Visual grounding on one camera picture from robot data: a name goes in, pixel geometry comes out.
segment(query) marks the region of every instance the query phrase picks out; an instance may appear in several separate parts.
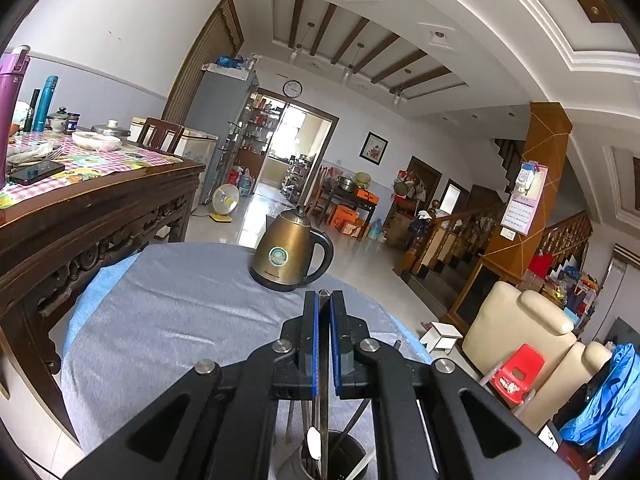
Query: gray tablecloth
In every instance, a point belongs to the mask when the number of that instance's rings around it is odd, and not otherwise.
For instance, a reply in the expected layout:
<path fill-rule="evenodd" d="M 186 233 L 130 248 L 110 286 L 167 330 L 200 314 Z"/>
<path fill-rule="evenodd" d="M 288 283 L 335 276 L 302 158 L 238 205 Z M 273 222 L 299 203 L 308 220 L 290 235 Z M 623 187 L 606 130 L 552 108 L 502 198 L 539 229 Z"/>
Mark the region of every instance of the gray tablecloth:
<path fill-rule="evenodd" d="M 89 452 L 202 358 L 221 366 L 242 361 L 280 335 L 284 320 L 302 314 L 306 290 L 343 290 L 347 311 L 365 319 L 372 336 L 415 359 L 379 304 L 325 274 L 306 288 L 275 292 L 248 273 L 253 250 L 230 244 L 152 245 L 102 300 L 71 343 L 62 366 L 62 393 L 82 449 Z M 359 401 L 330 396 L 330 427 L 342 429 Z M 281 402 L 271 477 L 302 440 L 296 407 L 292 444 L 284 444 L 288 402 Z M 374 446 L 370 410 L 351 432 Z M 366 478 L 375 478 L 369 465 Z"/>

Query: checkered tablecloth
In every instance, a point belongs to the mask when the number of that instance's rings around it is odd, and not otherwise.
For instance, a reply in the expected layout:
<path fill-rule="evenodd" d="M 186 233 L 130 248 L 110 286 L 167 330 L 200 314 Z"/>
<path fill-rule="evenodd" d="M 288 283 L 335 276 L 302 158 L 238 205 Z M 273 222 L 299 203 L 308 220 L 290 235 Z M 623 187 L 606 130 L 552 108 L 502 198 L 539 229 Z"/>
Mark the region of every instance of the checkered tablecloth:
<path fill-rule="evenodd" d="M 62 146 L 63 153 L 56 158 L 56 161 L 65 165 L 65 171 L 30 186 L 8 182 L 0 190 L 0 209 L 11 207 L 22 200 L 59 187 L 70 186 L 82 180 L 97 178 L 116 171 L 138 170 L 180 162 L 180 158 L 152 152 L 127 142 L 112 152 L 92 152 L 76 146 L 71 136 L 53 132 L 21 134 L 14 136 L 13 139 L 16 145 L 40 144 L 50 140 L 55 146 Z"/>

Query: calendar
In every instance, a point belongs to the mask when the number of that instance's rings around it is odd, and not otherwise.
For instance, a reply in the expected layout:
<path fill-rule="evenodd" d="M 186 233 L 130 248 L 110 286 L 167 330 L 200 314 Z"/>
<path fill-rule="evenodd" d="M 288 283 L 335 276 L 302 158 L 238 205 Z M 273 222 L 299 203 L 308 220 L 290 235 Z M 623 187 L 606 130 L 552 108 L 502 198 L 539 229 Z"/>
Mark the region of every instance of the calendar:
<path fill-rule="evenodd" d="M 500 222 L 501 226 L 525 236 L 529 234 L 533 217 L 536 215 L 540 197 L 542 197 L 542 189 L 545 186 L 548 167 L 538 166 L 538 169 L 539 171 L 536 172 L 533 183 L 527 192 L 520 193 L 514 190 L 511 193 L 504 216 L 502 216 L 502 221 Z"/>

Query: gold kettle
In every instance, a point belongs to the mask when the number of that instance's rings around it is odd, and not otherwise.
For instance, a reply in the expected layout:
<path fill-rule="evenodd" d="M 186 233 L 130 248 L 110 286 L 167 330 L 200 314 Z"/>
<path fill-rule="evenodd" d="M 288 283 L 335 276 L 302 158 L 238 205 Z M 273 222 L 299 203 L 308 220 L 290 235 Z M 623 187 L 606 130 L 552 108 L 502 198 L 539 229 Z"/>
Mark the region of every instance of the gold kettle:
<path fill-rule="evenodd" d="M 308 274 L 314 246 L 324 249 L 324 259 Z M 267 227 L 249 267 L 251 277 L 261 285 L 282 292 L 308 285 L 322 276 L 334 259 L 334 244 L 313 227 L 299 205 L 280 213 Z"/>

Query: kettle handle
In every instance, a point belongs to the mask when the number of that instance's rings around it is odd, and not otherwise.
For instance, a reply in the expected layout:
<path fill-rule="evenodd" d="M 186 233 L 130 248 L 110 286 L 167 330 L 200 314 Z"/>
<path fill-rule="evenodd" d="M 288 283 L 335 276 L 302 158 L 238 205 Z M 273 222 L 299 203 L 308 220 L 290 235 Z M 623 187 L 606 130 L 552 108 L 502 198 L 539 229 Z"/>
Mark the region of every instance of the kettle handle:
<path fill-rule="evenodd" d="M 313 243 L 311 247 L 311 254 L 313 254 L 313 246 L 315 244 L 318 244 L 324 249 L 324 258 L 322 259 L 320 267 L 318 267 L 313 273 L 306 275 L 304 278 L 302 278 L 302 280 L 300 280 L 300 283 L 298 284 L 299 286 L 308 285 L 309 283 L 317 280 L 326 272 L 326 270 L 331 265 L 331 261 L 334 259 L 334 243 L 331 241 L 331 239 L 325 233 L 323 233 L 322 231 L 318 231 L 313 227 L 310 229 L 309 234 L 311 234 L 311 241 Z"/>

